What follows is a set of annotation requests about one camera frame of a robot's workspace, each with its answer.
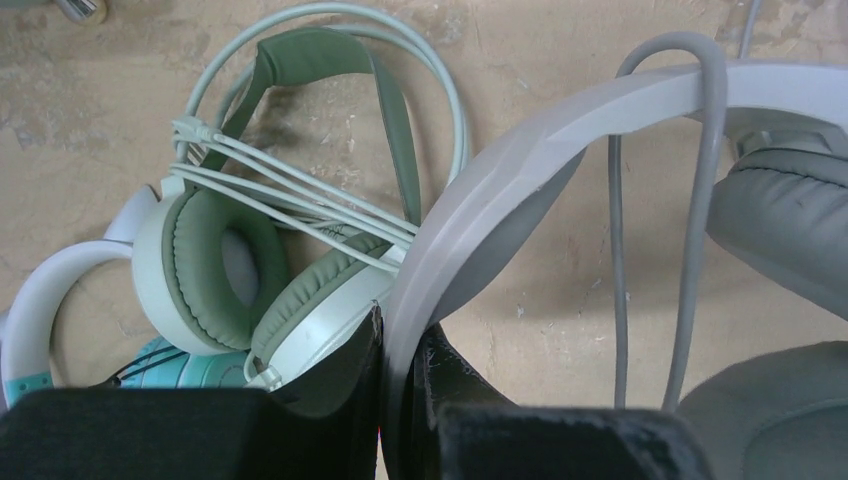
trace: white cable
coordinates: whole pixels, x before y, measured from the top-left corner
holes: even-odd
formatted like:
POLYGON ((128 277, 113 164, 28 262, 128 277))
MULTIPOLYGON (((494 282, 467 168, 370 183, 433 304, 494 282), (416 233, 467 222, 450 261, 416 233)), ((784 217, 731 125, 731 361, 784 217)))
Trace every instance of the white cable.
MULTIPOLYGON (((294 206, 304 207, 305 205, 309 205, 309 203, 306 202, 305 200, 299 199, 299 198, 295 197, 294 195, 291 195, 291 194, 288 194, 288 193, 285 193, 285 192, 280 192, 280 191, 275 190, 274 188, 269 187, 267 185, 262 185, 260 183, 250 182, 250 181, 245 180, 241 177, 237 177, 235 175, 229 175, 229 174, 226 174, 226 173, 221 173, 221 172, 218 172, 218 171, 215 171, 215 170, 209 170, 208 168, 196 167, 196 166, 193 166, 193 165, 185 165, 185 164, 174 164, 174 165, 171 166, 170 170, 171 170, 172 174, 177 175, 178 177, 182 177, 182 178, 189 180, 189 181, 192 181, 192 182, 195 181, 194 180, 195 178, 200 177, 200 178, 203 178, 207 182, 210 182, 210 181, 211 182, 219 182, 219 183, 222 183, 222 184, 229 184, 229 186, 238 186, 238 187, 241 187, 242 189, 246 189, 248 191, 256 191, 256 192, 259 192, 259 193, 264 194, 264 195, 276 195, 277 198, 279 198, 281 201, 291 202, 294 206)), ((245 198, 250 198, 251 200, 258 202, 258 200, 250 197, 248 194, 244 193, 243 191, 239 191, 239 190, 232 189, 232 188, 230 188, 230 191, 234 192, 237 195, 243 196, 245 198)), ((330 219, 334 219, 334 220, 342 220, 342 221, 351 225, 354 228, 368 232, 372 235, 375 235, 377 237, 382 238, 383 240, 386 240, 387 242, 399 245, 403 248, 409 248, 409 244, 412 243, 412 237, 411 236, 408 236, 408 235, 406 235, 404 237, 394 236, 394 235, 392 235, 391 232, 388 232, 385 229, 381 229, 379 225, 374 225, 373 223, 369 223, 367 221, 362 221, 362 220, 352 218, 352 217, 345 218, 344 215, 339 214, 338 212, 334 211, 331 208, 327 208, 327 207, 324 207, 324 206, 321 206, 321 205, 316 205, 316 204, 312 204, 311 208, 313 208, 315 210, 315 212, 317 212, 319 215, 323 215, 323 216, 329 217, 330 219)), ((298 221, 297 219, 295 219, 295 217, 292 217, 290 215, 286 215, 286 218, 291 219, 294 222, 297 222, 297 224, 289 223, 289 225, 292 225, 293 227, 299 228, 299 225, 306 225, 305 222, 298 221)))
MULTIPOLYGON (((380 218, 382 218, 382 219, 384 219, 384 220, 386 220, 390 223, 393 223, 393 224, 397 225, 398 227, 400 227, 400 228, 406 230, 407 232, 411 233, 412 235, 418 233, 418 227, 413 225, 412 223, 409 223, 406 220, 398 218, 397 216, 392 215, 391 213, 386 212, 385 210, 383 210, 383 209, 381 209, 381 208, 379 208, 375 205, 372 205, 372 204, 370 204, 370 203, 368 203, 364 200, 361 200, 361 199, 345 192, 344 190, 336 188, 336 187, 334 187, 334 186, 332 186, 328 183, 322 182, 321 180, 318 180, 317 178, 315 178, 311 175, 308 175, 308 174, 298 170, 297 168, 292 167, 291 165, 288 165, 284 162, 277 160, 276 158, 268 155, 267 153, 263 152, 262 150, 254 148, 250 145, 244 144, 244 143, 239 142, 237 140, 233 140, 233 139, 231 139, 231 138, 229 138, 229 137, 227 137, 226 135, 223 135, 223 134, 214 135, 213 140, 218 141, 218 142, 220 142, 221 145, 224 145, 226 147, 230 147, 232 149, 232 150, 229 150, 232 153, 224 153, 223 151, 221 153, 224 153, 225 155, 229 155, 233 160, 236 160, 240 163, 243 163, 243 164, 249 166, 250 168, 256 170, 257 172, 262 173, 263 175, 267 176, 268 178, 270 178, 270 179, 272 179, 272 180, 274 180, 274 181, 276 181, 276 182, 278 182, 278 183, 280 183, 280 184, 282 184, 282 185, 284 185, 288 188, 291 188, 292 190, 295 190, 295 186, 297 186, 297 184, 295 184, 294 182, 292 182, 290 180, 285 179, 285 177, 282 177, 280 175, 275 174, 274 172, 268 170, 267 168, 262 167, 261 165, 257 165, 255 162, 252 162, 249 159, 245 160, 244 155, 237 155, 235 153, 238 152, 238 151, 241 151, 241 152, 246 153, 247 155, 251 155, 256 159, 261 160, 261 161, 273 166, 274 168, 281 170, 281 171, 291 175, 292 177, 297 178, 298 180, 303 181, 304 183, 312 185, 313 187, 316 187, 316 188, 320 188, 320 189, 324 190, 325 192, 329 193, 330 195, 334 195, 336 197, 339 197, 342 200, 344 200, 346 202, 350 202, 351 204, 356 205, 357 207, 365 210, 366 212, 371 213, 372 215, 376 215, 376 216, 378 216, 378 217, 380 217, 380 218)), ((213 148, 213 149, 217 149, 213 145, 214 144, 210 143, 208 145, 208 147, 213 148)), ((299 191, 299 192, 307 191, 307 192, 309 192, 309 190, 303 189, 302 187, 299 187, 299 188, 302 189, 302 190, 296 190, 296 191, 299 191)))
MULTIPOLYGON (((177 174, 177 171, 182 170, 182 168, 180 168, 180 167, 182 167, 182 168, 199 168, 199 167, 191 167, 190 165, 180 165, 180 164, 171 165, 172 169, 177 169, 174 172, 175 174, 177 174)), ((357 259, 357 260, 359 260, 359 261, 361 261, 365 264, 371 265, 373 267, 379 268, 381 270, 384 270, 386 272, 393 273, 393 274, 398 272, 398 266, 397 265, 389 264, 389 263, 377 260, 373 257, 368 256, 368 255, 365 255, 364 253, 361 253, 361 252, 359 252, 359 251, 357 251, 357 250, 355 250, 355 249, 353 249, 353 248, 351 248, 351 247, 349 247, 349 246, 347 246, 347 245, 345 245, 341 242, 336 241, 332 237, 322 233, 320 230, 312 228, 310 225, 308 225, 306 223, 299 222, 299 221, 295 220, 294 218, 292 218, 291 216, 286 215, 286 214, 280 212, 279 210, 275 210, 275 209, 269 207, 268 205, 265 205, 262 202, 256 201, 256 200, 250 198, 249 196, 244 195, 244 194, 242 194, 242 193, 240 193, 236 190, 233 190, 229 187, 226 187, 224 185, 221 185, 219 183, 211 181, 211 180, 209 180, 209 179, 207 179, 207 178, 205 178, 201 175, 197 175, 197 174, 191 173, 189 171, 179 171, 179 176, 190 181, 190 182, 192 182, 192 183, 195 183, 195 184, 200 185, 202 187, 206 187, 210 190, 214 190, 218 193, 226 195, 226 196, 228 196, 228 197, 230 197, 230 198, 232 198, 232 199, 234 199, 238 202, 243 203, 244 205, 246 205, 250 208, 258 210, 258 211, 264 213, 265 215, 268 215, 272 219, 275 219, 277 221, 289 224, 289 225, 297 228, 301 232, 306 233, 308 235, 311 235, 312 237, 315 237, 316 239, 321 240, 322 242, 324 242, 327 245, 335 248, 336 250, 339 250, 342 253, 344 253, 348 256, 351 256, 351 257, 353 257, 353 258, 355 258, 355 259, 357 259)))
MULTIPOLYGON (((456 85, 453 83, 453 79, 451 78, 447 67, 444 65, 441 58, 433 49, 433 47, 431 47, 430 44, 427 43, 427 40, 425 40, 424 37, 422 37, 418 32, 416 32, 400 20, 397 20, 396 18, 373 8, 339 2, 318 2, 288 8, 260 20, 259 22, 253 24, 251 27, 247 28, 242 33, 240 33, 235 39, 233 39, 229 44, 227 44, 224 49, 221 50, 221 52, 218 53, 218 55, 216 55, 215 58, 209 63, 209 65, 206 67, 206 70, 204 70, 203 74, 200 76, 200 79, 197 81, 197 84, 192 90, 188 104, 186 105, 185 114, 194 116, 197 113, 197 107, 200 105, 200 101, 203 98, 203 94, 206 92, 206 89, 209 87, 209 84, 212 82, 212 79, 215 77, 221 67, 223 67, 224 63, 247 42, 252 40, 257 35, 261 34, 262 32, 268 30, 269 28, 279 25, 280 23, 308 15, 326 13, 355 15, 381 23, 386 27, 396 30, 398 33, 406 37, 409 43, 416 47, 416 49, 421 53, 422 56, 427 58, 427 60, 429 61, 429 65, 432 65, 432 67, 435 69, 437 77, 445 87, 445 91, 448 96, 448 102, 451 108, 451 114, 453 117, 454 153, 453 162, 451 165, 451 172, 449 175, 449 181, 452 181, 465 166, 468 154, 470 153, 468 148, 469 142, 466 139, 467 122, 464 117, 462 105, 459 100, 459 92, 456 89, 456 85)), ((181 143, 177 146, 178 162, 185 162, 186 152, 187 146, 184 143, 181 143)))
MULTIPOLYGON (((382 223, 382 222, 380 222, 380 221, 378 221, 378 220, 376 220, 372 217, 369 217, 365 214, 362 214, 360 212, 352 210, 352 209, 350 209, 350 208, 348 208, 344 205, 339 204, 338 202, 335 202, 335 201, 333 201, 333 200, 331 200, 331 199, 329 199, 325 196, 322 196, 322 195, 315 193, 315 192, 313 192, 309 189, 306 189, 306 188, 292 182, 291 180, 286 179, 285 177, 269 170, 266 167, 263 167, 262 165, 259 165, 255 161, 247 158, 246 156, 244 156, 243 154, 241 154, 241 153, 239 153, 235 150, 232 150, 232 149, 229 149, 227 147, 223 147, 223 146, 220 146, 220 145, 217 145, 217 144, 214 144, 214 143, 209 143, 209 144, 204 143, 204 145, 208 146, 212 150, 216 150, 218 152, 223 153, 224 155, 229 156, 233 160, 236 160, 236 161, 238 161, 238 162, 240 162, 244 165, 247 165, 251 169, 253 169, 253 170, 255 170, 259 173, 262 173, 263 175, 265 175, 269 179, 280 183, 281 185, 285 186, 286 188, 289 188, 289 189, 295 191, 296 193, 299 193, 301 195, 309 197, 312 200, 314 200, 316 202, 320 202, 320 203, 316 204, 316 203, 307 202, 307 201, 301 200, 301 199, 299 199, 299 198, 297 198, 297 197, 295 197, 295 196, 293 196, 289 193, 286 193, 286 192, 283 192, 283 191, 280 191, 280 190, 271 189, 268 186, 257 183, 257 182, 253 182, 253 181, 246 180, 246 179, 239 178, 239 177, 234 177, 232 175, 220 174, 220 172, 215 172, 215 173, 218 173, 219 175, 225 175, 225 176, 220 177, 222 179, 238 179, 237 181, 232 180, 231 183, 238 184, 240 187, 242 187, 243 189, 246 189, 247 191, 261 192, 264 196, 264 201, 266 201, 266 202, 270 201, 271 199, 276 198, 276 199, 278 199, 282 202, 283 208, 288 208, 289 205, 297 206, 297 207, 300 207, 302 209, 301 213, 305 213, 305 214, 310 215, 310 216, 317 214, 317 215, 322 216, 322 217, 330 217, 330 218, 339 220, 339 221, 344 222, 344 223, 350 223, 351 225, 353 225, 355 222, 365 222, 367 224, 372 225, 374 228, 377 228, 379 230, 387 232, 387 234, 389 234, 389 235, 403 239, 401 241, 403 243, 406 243, 406 244, 409 244, 409 243, 412 242, 413 234, 416 233, 416 231, 417 231, 417 228, 414 225, 409 224, 408 222, 406 222, 407 225, 410 225, 411 229, 413 229, 411 232, 409 231, 410 229, 407 229, 407 231, 399 230, 399 229, 393 227, 392 225, 386 225, 386 224, 384 224, 384 223, 382 223), (326 211, 327 211, 328 208, 329 209, 335 209, 336 211, 341 212, 341 213, 338 216, 327 215, 326 211)), ((267 158, 276 161, 276 159, 274 159, 271 156, 267 156, 267 158)), ((185 166, 185 165, 184 164, 174 164, 174 166, 185 166)), ((212 172, 212 170, 200 169, 199 171, 195 171, 195 173, 202 173, 202 174, 206 174, 207 172, 212 172)), ((347 194, 343 191, 340 191, 340 190, 336 189, 335 187, 332 187, 331 185, 324 184, 323 182, 320 182, 319 180, 316 180, 312 177, 309 177, 306 174, 303 174, 303 173, 301 173, 301 174, 304 175, 307 178, 310 178, 312 180, 312 182, 310 182, 310 183, 312 183, 313 185, 315 185, 319 188, 325 188, 326 190, 330 190, 330 193, 333 193, 333 194, 338 193, 339 196, 345 197, 345 199, 350 199, 351 203, 353 203, 357 207, 360 207, 360 208, 362 208, 364 210, 368 210, 368 211, 377 211, 378 213, 382 213, 383 215, 390 216, 390 214, 383 212, 382 210, 379 210, 376 207, 373 207, 372 205, 368 204, 367 202, 364 202, 364 201, 362 201, 362 200, 360 200, 360 199, 358 199, 358 198, 356 198, 352 195, 349 195, 349 194, 347 194)))
MULTIPOLYGON (((306 15, 322 13, 346 13, 365 17, 394 29, 400 35, 370 26, 332 25, 328 27, 343 33, 376 39, 397 46, 421 61, 442 84, 448 97, 454 126, 453 160, 448 177, 448 183, 450 183, 465 167, 468 158, 471 156, 468 122, 459 101, 459 94, 453 83, 453 79, 438 54, 436 54, 435 50, 433 50, 420 34, 403 22, 372 8, 345 3, 314 3, 286 9, 257 22, 238 35, 212 60, 192 91, 188 105, 186 106, 186 115, 192 117, 195 115, 197 107, 212 79, 236 50, 252 38, 277 24, 306 15)), ((243 95, 245 89, 248 88, 252 72, 253 63, 251 62, 250 65, 242 70, 222 99, 213 123, 216 130, 222 127, 233 104, 243 95)), ((196 134, 194 137, 180 134, 174 136, 177 163, 172 165, 171 171, 175 175, 195 182, 198 185, 211 188, 251 208, 260 210, 272 219, 277 220, 277 224, 283 226, 283 228, 303 231, 370 265, 390 272, 397 271, 397 267, 394 265, 372 259, 371 257, 364 258, 366 256, 362 254, 353 255, 350 252, 354 252, 354 250, 339 243, 337 239, 347 238, 350 232, 363 231, 376 235, 393 244, 408 248, 418 231, 417 226, 287 165, 259 149, 246 145, 237 139, 229 138, 223 135, 220 130, 214 131, 205 125, 200 125, 196 127, 194 133, 196 134), (189 158, 199 163, 202 155, 209 150, 220 152, 246 165, 248 168, 261 173, 292 192, 310 199, 311 202, 257 182, 188 165, 187 161, 189 158), (268 167, 261 165, 259 162, 268 165, 268 167), (326 194, 335 196, 352 205, 353 208, 331 200, 326 195, 315 193, 295 183, 286 176, 276 173, 272 169, 300 180, 309 186, 316 187, 326 194), (215 182, 224 182, 226 185, 217 185, 215 182), (271 208, 269 205, 275 205, 288 213, 295 213, 295 215, 288 215, 271 208)))

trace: black cable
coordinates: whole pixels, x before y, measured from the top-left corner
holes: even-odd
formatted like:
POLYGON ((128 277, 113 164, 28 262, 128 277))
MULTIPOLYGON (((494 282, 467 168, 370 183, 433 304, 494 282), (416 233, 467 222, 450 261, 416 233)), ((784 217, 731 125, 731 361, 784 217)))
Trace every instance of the black cable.
POLYGON ((157 360, 157 361, 155 361, 155 362, 151 363, 150 365, 145 365, 145 366, 143 366, 143 367, 140 367, 140 368, 138 368, 137 370, 133 370, 132 372, 129 372, 129 373, 127 373, 127 374, 123 375, 123 376, 119 376, 121 372, 124 372, 124 371, 128 370, 130 367, 133 367, 133 366, 135 366, 135 365, 138 365, 139 363, 141 363, 141 362, 143 362, 143 361, 145 361, 145 360, 149 360, 149 359, 151 359, 151 358, 153 358, 153 357, 155 357, 155 356, 157 356, 157 355, 160 355, 160 354, 162 354, 162 353, 170 352, 170 351, 173 351, 173 350, 176 350, 176 349, 177 349, 177 347, 170 346, 170 347, 165 347, 165 348, 160 348, 160 349, 158 349, 158 350, 154 350, 154 351, 152 351, 152 352, 150 352, 150 353, 148 353, 148 354, 146 354, 146 355, 142 355, 142 356, 140 356, 140 357, 136 358, 135 360, 133 360, 133 361, 131 361, 131 362, 127 363, 127 364, 126 364, 126 365, 124 365, 123 367, 119 368, 117 371, 115 371, 115 373, 113 373, 112 375, 110 375, 110 376, 109 376, 106 380, 104 380, 103 382, 100 382, 100 383, 98 383, 98 384, 96 384, 96 385, 92 385, 92 386, 91 386, 91 388, 104 388, 104 387, 105 387, 105 388, 115 388, 115 387, 120 387, 120 386, 121 386, 121 382, 123 382, 124 380, 126 380, 126 379, 128 379, 128 378, 134 377, 134 376, 136 376, 136 375, 138 375, 138 374, 140 374, 140 373, 144 373, 144 372, 146 372, 146 371, 150 370, 150 369, 151 369, 151 368, 153 368, 153 367, 158 367, 159 365, 162 365, 163 363, 170 362, 171 360, 174 360, 174 359, 176 359, 176 358, 179 358, 179 357, 181 357, 181 356, 183 356, 183 355, 188 355, 186 352, 179 352, 179 353, 176 353, 176 354, 174 354, 174 355, 171 355, 170 357, 163 358, 162 360, 157 360))

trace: white headphones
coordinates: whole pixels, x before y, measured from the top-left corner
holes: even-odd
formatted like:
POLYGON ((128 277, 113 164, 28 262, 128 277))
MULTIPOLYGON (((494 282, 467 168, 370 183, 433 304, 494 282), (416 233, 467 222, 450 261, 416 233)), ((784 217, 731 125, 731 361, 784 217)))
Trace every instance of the white headphones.
POLYGON ((8 404, 52 386, 48 347, 59 304, 80 276, 108 260, 131 259, 139 301, 164 337, 142 349, 133 362, 140 365, 136 372, 110 379, 132 376, 125 386, 249 381, 251 387, 279 388, 344 344, 374 302, 388 298, 421 221, 418 171, 403 94, 380 60, 352 35, 407 50, 441 81, 455 133, 449 178, 459 173, 470 154, 464 112, 447 68, 414 30, 381 11, 344 3, 303 5, 261 20, 210 63, 185 115, 174 122, 178 158, 162 181, 162 201, 157 203, 149 188, 142 190, 103 240, 51 256, 21 288, 9 312, 0 360, 8 404), (212 78, 238 48, 283 21, 322 13, 366 17, 400 36, 334 25, 268 37, 259 41, 255 61, 225 96, 214 124, 194 117, 212 78), (268 88, 346 73, 374 76, 406 219, 237 140, 268 88), (221 173, 227 158, 279 188, 221 173), (276 227, 303 231, 334 250, 291 279, 276 227))

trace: concrete floor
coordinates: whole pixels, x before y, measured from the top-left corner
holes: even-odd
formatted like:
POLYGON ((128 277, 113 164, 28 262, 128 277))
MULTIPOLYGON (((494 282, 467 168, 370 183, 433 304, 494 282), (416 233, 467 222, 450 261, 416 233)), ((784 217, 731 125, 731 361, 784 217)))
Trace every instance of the concrete floor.
MULTIPOLYGON (((0 307, 55 250, 100 236, 124 200, 157 185, 179 115, 205 64, 242 28, 290 0, 121 0, 80 28, 51 6, 0 12, 0 307)), ((552 102, 611 78, 636 45, 694 30, 735 54, 746 1, 381 0, 426 34, 467 103, 475 150, 552 102)), ((848 61, 842 0, 768 0, 752 56, 848 61)), ((415 61, 380 47, 414 117, 425 204, 450 161, 443 93, 415 61)), ((246 49, 202 108, 214 105, 246 49)), ((690 62, 663 54, 649 63, 690 62)), ((676 314, 677 279, 699 125, 671 121, 625 140, 631 405, 657 406, 676 314)), ((388 208, 394 175, 367 78, 278 93, 249 133, 286 161, 388 208)), ((730 165, 729 157, 723 171, 730 165)), ((604 145, 587 159, 523 249, 478 298, 444 322, 486 378, 526 404, 608 405, 613 391, 611 274, 604 145)), ((302 267, 320 247, 295 241, 302 267)), ((844 323, 707 245, 685 390, 727 365, 789 346, 848 338, 844 323)), ((74 289, 53 334, 55 375, 104 379, 156 333, 129 266, 97 269, 74 289)))

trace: padded headband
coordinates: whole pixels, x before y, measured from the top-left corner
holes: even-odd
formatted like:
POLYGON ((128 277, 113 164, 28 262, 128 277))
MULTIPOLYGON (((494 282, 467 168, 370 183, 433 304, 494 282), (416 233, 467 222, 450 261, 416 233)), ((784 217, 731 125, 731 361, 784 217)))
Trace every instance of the padded headband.
MULTIPOLYGON (((306 27, 260 40, 253 78, 221 131, 228 137, 240 138, 265 91, 271 87, 305 85, 347 73, 374 75, 404 214, 410 222, 419 225, 418 166, 403 93, 380 60, 350 35, 329 28, 306 27)), ((223 154, 212 151, 201 166, 220 170, 225 162, 223 154)))

